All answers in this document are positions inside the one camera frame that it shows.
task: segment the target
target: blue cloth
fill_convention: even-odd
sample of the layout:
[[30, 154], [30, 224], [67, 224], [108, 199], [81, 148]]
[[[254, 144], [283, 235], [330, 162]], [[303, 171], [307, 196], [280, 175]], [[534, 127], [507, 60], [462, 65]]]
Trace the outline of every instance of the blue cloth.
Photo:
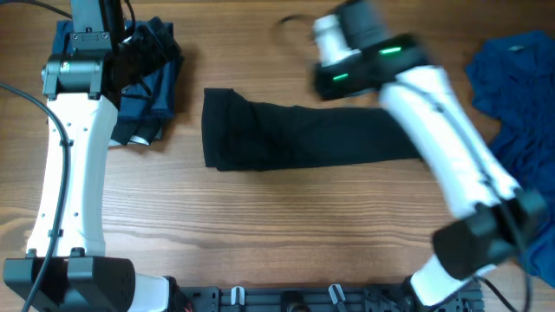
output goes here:
[[523, 257], [530, 274], [555, 287], [555, 41], [542, 31], [490, 40], [466, 71], [474, 107], [501, 121], [493, 154], [549, 205]]
[[[137, 22], [136, 26], [146, 22]], [[173, 35], [173, 24], [165, 23], [171, 35]], [[52, 54], [64, 53], [67, 34], [73, 31], [73, 22], [59, 21], [56, 27]], [[71, 41], [68, 40], [67, 51], [71, 51]], [[153, 92], [153, 102], [145, 100], [121, 98], [118, 123], [130, 120], [153, 120], [170, 119], [174, 115], [175, 103], [175, 82], [180, 72], [183, 58], [173, 60], [166, 64], [162, 69], [145, 77], [145, 83]], [[134, 85], [126, 89], [126, 94], [147, 95], [140, 85]]]

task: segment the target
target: crumpled blue fabric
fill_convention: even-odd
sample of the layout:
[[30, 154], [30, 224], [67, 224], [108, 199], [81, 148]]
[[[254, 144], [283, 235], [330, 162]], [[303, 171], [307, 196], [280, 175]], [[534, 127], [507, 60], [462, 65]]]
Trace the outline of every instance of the crumpled blue fabric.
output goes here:
[[490, 40], [466, 71], [473, 106], [501, 121], [493, 154], [549, 205], [522, 257], [531, 275], [555, 288], [555, 41], [543, 31]]
[[[139, 27], [146, 22], [136, 22]], [[165, 23], [171, 35], [173, 35], [173, 24]], [[61, 54], [64, 48], [71, 51], [71, 41], [66, 47], [66, 35], [73, 32], [73, 22], [58, 21], [52, 54]], [[140, 99], [121, 98], [118, 123], [130, 120], [152, 120], [171, 119], [174, 116], [175, 104], [175, 82], [180, 72], [182, 58], [178, 58], [166, 64], [151, 75], [145, 77], [144, 81], [153, 92], [153, 101], [148, 102]], [[147, 95], [140, 85], [134, 85], [125, 90], [127, 94]]]

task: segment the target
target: black cable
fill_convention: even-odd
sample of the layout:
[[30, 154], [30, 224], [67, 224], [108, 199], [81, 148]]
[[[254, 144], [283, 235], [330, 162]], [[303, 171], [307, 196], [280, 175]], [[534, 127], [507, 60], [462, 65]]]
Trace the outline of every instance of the black cable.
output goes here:
[[500, 290], [495, 287], [492, 282], [490, 282], [487, 278], [482, 276], [473, 276], [473, 280], [475, 282], [482, 282], [484, 283], [492, 292], [501, 300], [501, 302], [505, 305], [505, 307], [511, 312], [519, 312], [514, 306], [501, 294]]
[[313, 66], [317, 62], [311, 60], [306, 54], [299, 52], [293, 45], [290, 44], [290, 42], [285, 41], [285, 39], [283, 38], [283, 32], [281, 31], [281, 27], [290, 21], [307, 22], [309, 25], [312, 25], [315, 20], [316, 18], [310, 15], [293, 14], [293, 15], [286, 16], [280, 19], [279, 21], [277, 21], [276, 25], [272, 29], [272, 34], [273, 34], [272, 37], [274, 38], [274, 41], [276, 41], [276, 43], [279, 43], [280, 46], [285, 45], [290, 47], [291, 50], [293, 50], [293, 52], [303, 60], [304, 65], [308, 67]]
[[127, 7], [129, 8], [129, 13], [131, 14], [131, 26], [125, 30], [125, 37], [129, 38], [135, 32], [135, 12], [133, 11], [133, 7], [131, 6], [131, 3], [129, 2], [129, 0], [124, 0], [124, 1], [127, 4]]
[[58, 13], [61, 16], [65, 16], [69, 19], [72, 19], [73, 17], [71, 16], [71, 14], [64, 12], [60, 9], [57, 9], [51, 5], [48, 5], [46, 3], [42, 3], [40, 1], [34, 1], [34, 0], [0, 0], [0, 4], [7, 4], [7, 3], [26, 3], [26, 4], [33, 4], [33, 5], [37, 5], [40, 6], [46, 10], [51, 10], [52, 12]]
[[[468, 152], [470, 153], [470, 157], [472, 158], [475, 165], [478, 167], [480, 174], [482, 174], [482, 176], [484, 177], [484, 181], [483, 181], [484, 185], [490, 190], [490, 192], [494, 195], [494, 197], [496, 197], [499, 200], [499, 207], [501, 210], [501, 214], [503, 215], [503, 218], [505, 219], [509, 227], [509, 231], [511, 232], [511, 236], [513, 237], [513, 240], [517, 246], [517, 249], [519, 250], [519, 253], [521, 255], [526, 254], [526, 244], [524, 242], [522, 233], [520, 232], [519, 227], [517, 226], [517, 223], [513, 218], [513, 215], [509, 211], [509, 208], [506, 205], [506, 201], [501, 197], [501, 195], [497, 191], [497, 188], [493, 186], [493, 178], [489, 174], [488, 170], [485, 168], [484, 164], [481, 162], [480, 154], [476, 151], [476, 149], [474, 149], [472, 141], [466, 135], [466, 131], [462, 129], [461, 125], [454, 118], [454, 116], [452, 116], [450, 112], [447, 109], [445, 109], [430, 93], [405, 81], [396, 81], [395, 84], [402, 86], [407, 90], [414, 92], [415, 94], [418, 94], [422, 99], [424, 99], [425, 101], [433, 105], [438, 112], [443, 114], [447, 122], [453, 127], [454, 131], [457, 133], [457, 135], [462, 140], [463, 144], [466, 146]], [[526, 273], [526, 268], [528, 266], [527, 266], [527, 261], [525, 257], [522, 258], [522, 262], [525, 267], [523, 271], [524, 271], [525, 285], [526, 285], [526, 299], [525, 299], [525, 306], [523, 311], [528, 312], [532, 305], [532, 280]], [[486, 283], [486, 285], [490, 288], [492, 288], [493, 286], [489, 281], [488, 283]], [[492, 291], [503, 303], [506, 302], [505, 297], [503, 297], [499, 291], [496, 292], [493, 289]]]
[[29, 100], [33, 104], [37, 105], [41, 110], [50, 117], [52, 122], [60, 134], [60, 145], [62, 146], [62, 181], [60, 183], [60, 191], [58, 193], [58, 202], [55, 208], [55, 216], [54, 216], [54, 224], [52, 224], [52, 231], [50, 236], [49, 248], [46, 251], [46, 256], [42, 261], [41, 269], [36, 276], [35, 283], [33, 283], [33, 287], [29, 292], [29, 296], [23, 305], [22, 312], [29, 311], [33, 301], [35, 300], [36, 293], [41, 288], [42, 280], [46, 275], [46, 271], [49, 267], [49, 262], [52, 256], [54, 255], [54, 250], [56, 249], [56, 244], [58, 242], [58, 238], [60, 237], [60, 227], [62, 225], [62, 212], [63, 212], [63, 205], [65, 204], [66, 200], [66, 191], [68, 188], [68, 181], [69, 181], [69, 137], [66, 133], [66, 129], [63, 127], [62, 122], [58, 119], [58, 117], [48, 108], [46, 105], [42, 104], [39, 100], [34, 98], [32, 95], [26, 94], [23, 91], [20, 91], [12, 86], [9, 86], [5, 83], [0, 82], [0, 88], [4, 88], [10, 91], [13, 94], [17, 94], [22, 96], [23, 98]]

